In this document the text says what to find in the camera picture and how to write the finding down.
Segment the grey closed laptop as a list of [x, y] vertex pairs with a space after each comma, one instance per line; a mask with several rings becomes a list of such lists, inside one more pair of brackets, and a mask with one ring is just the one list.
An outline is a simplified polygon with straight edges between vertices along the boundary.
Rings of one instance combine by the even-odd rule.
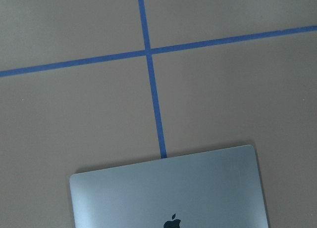
[[78, 228], [266, 228], [251, 145], [74, 174]]

